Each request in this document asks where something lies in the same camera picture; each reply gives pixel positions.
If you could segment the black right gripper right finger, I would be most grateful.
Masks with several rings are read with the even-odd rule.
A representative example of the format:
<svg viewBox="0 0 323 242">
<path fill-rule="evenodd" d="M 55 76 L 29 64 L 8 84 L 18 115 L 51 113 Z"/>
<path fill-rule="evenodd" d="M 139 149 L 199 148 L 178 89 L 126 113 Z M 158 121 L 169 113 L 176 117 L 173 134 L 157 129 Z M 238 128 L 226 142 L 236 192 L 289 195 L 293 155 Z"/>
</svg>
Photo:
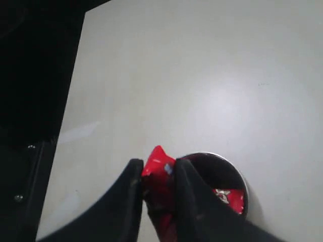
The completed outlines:
<svg viewBox="0 0 323 242">
<path fill-rule="evenodd" d="M 189 160 L 175 164 L 178 241 L 279 241 L 224 204 Z"/>
</svg>

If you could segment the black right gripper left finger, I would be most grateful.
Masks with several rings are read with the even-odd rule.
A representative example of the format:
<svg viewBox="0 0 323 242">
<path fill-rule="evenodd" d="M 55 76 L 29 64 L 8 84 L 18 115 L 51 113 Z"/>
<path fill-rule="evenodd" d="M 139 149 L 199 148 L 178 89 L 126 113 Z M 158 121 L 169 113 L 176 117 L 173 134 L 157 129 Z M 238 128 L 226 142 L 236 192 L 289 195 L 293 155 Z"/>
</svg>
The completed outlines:
<svg viewBox="0 0 323 242">
<path fill-rule="evenodd" d="M 87 211 L 41 241 L 137 241 L 142 214 L 143 160 L 131 159 Z"/>
</svg>

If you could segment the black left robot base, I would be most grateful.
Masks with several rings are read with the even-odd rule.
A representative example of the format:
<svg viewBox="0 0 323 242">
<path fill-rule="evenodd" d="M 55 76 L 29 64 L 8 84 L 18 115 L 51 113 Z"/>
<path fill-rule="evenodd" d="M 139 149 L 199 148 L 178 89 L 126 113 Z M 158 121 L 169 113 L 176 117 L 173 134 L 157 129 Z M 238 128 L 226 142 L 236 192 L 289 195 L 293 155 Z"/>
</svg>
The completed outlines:
<svg viewBox="0 0 323 242">
<path fill-rule="evenodd" d="M 1 241 L 37 233 L 84 17 L 80 1 L 1 1 Z"/>
</svg>

